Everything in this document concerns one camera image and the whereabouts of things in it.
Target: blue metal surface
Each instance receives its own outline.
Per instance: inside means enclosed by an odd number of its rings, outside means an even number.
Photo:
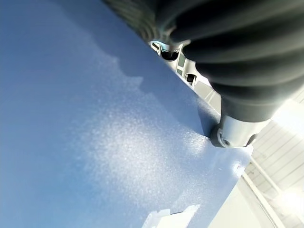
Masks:
[[[200,204],[207,227],[250,151],[98,0],[1,3],[0,226],[142,226]]]

